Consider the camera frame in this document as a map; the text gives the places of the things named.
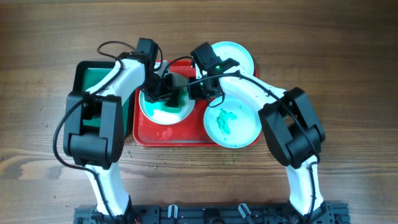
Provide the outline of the green sponge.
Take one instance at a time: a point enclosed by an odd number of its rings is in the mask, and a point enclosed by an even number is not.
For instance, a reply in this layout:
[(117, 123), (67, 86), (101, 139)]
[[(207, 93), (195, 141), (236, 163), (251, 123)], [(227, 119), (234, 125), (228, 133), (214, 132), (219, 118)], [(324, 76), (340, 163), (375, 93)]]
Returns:
[(176, 89), (166, 93), (161, 102), (162, 110), (168, 113), (179, 113), (184, 105), (183, 90)]

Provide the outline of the white plate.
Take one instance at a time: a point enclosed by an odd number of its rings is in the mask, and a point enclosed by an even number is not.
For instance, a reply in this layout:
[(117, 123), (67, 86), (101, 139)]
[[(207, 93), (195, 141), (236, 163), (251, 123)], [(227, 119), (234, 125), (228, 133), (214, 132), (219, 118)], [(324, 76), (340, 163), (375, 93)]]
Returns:
[(144, 116), (152, 122), (161, 125), (177, 124), (183, 121), (193, 111), (195, 100), (189, 98), (187, 87), (179, 90), (177, 107), (169, 107), (164, 102), (149, 103), (144, 99), (143, 92), (140, 92), (139, 106)]

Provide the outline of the light blue plate top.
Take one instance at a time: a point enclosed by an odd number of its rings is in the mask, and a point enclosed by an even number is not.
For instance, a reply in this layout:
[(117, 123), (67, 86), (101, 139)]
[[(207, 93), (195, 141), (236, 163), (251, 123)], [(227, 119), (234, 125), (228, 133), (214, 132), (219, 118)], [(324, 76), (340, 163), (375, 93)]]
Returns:
[(233, 66), (223, 72), (223, 74), (233, 73), (237, 70), (240, 70), (240, 72), (243, 74), (255, 76), (254, 60), (251, 54), (242, 45), (239, 45), (235, 42), (222, 41), (211, 44), (211, 48), (216, 56), (219, 56), (222, 61), (231, 58), (239, 62), (239, 66)]

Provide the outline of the light blue plate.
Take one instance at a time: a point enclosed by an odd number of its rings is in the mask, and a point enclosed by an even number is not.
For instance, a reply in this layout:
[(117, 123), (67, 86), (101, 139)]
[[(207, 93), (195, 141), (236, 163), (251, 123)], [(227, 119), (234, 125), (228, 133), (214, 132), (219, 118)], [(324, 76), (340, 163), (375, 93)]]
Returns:
[(258, 115), (233, 96), (212, 100), (205, 110), (203, 124), (215, 143), (232, 149), (252, 144), (261, 133)]
[(251, 54), (242, 45), (239, 45), (235, 42), (222, 41), (211, 44), (211, 48), (216, 56), (219, 56), (222, 61), (231, 58), (239, 62), (239, 66), (233, 66), (223, 72), (223, 74), (233, 73), (237, 70), (240, 70), (240, 72), (243, 74), (255, 76), (254, 60)]

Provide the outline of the light blue plate bottom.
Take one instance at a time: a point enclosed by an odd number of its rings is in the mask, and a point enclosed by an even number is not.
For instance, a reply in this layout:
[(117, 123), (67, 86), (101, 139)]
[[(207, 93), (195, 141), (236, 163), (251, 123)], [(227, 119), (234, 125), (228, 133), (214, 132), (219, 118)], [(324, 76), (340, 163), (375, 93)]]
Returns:
[(252, 144), (261, 133), (258, 115), (233, 96), (212, 100), (205, 110), (203, 124), (215, 143), (232, 149)]

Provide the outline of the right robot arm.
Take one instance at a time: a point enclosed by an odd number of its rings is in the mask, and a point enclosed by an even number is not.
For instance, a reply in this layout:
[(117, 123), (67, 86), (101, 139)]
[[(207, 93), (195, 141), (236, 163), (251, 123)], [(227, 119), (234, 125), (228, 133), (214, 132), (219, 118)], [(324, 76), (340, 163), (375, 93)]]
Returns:
[(285, 166), (289, 202), (309, 220), (323, 204), (317, 168), (325, 132), (306, 93), (299, 87), (284, 90), (255, 77), (250, 53), (237, 43), (205, 42), (191, 51), (196, 79), (189, 89), (199, 99), (233, 96), (258, 114), (267, 147)]

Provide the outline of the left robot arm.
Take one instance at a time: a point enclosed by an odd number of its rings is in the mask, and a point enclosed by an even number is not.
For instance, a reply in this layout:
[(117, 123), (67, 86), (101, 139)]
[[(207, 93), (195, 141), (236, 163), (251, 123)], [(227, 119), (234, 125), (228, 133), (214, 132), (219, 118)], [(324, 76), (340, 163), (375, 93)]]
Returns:
[(175, 80), (167, 74), (169, 65), (156, 62), (161, 54), (156, 42), (141, 38), (136, 47), (112, 62), (82, 61), (76, 67), (53, 145), (62, 131), (64, 153), (74, 160), (71, 168), (88, 174), (97, 198), (89, 214), (92, 222), (139, 221), (119, 171), (126, 137), (123, 105), (140, 89), (148, 103), (178, 106), (179, 91), (172, 88)]

